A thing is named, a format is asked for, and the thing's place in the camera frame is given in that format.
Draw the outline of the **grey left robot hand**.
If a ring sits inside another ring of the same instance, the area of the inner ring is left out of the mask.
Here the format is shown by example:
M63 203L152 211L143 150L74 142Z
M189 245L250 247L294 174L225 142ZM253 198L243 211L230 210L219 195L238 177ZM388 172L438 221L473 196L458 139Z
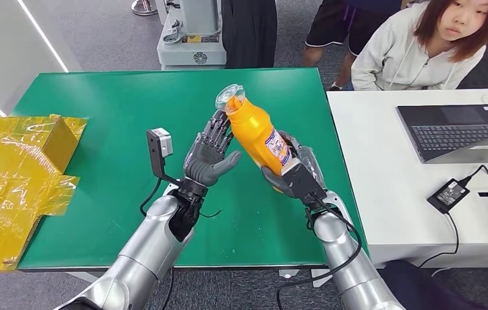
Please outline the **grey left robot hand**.
M217 110L199 132L184 161L185 177L206 187L233 169L241 159L241 152L226 151L234 137L227 115Z

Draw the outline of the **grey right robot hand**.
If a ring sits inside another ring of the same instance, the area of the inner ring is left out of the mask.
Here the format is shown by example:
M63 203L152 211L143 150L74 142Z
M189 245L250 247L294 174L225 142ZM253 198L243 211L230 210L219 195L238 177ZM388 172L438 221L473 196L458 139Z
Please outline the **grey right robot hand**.
M327 187L312 148L302 145L287 132L279 131L279 134L289 146L292 159L282 169L281 175L267 166L262 166L260 171L265 181L290 198L302 199L309 192L319 194L318 189L323 190L320 198L325 198Z

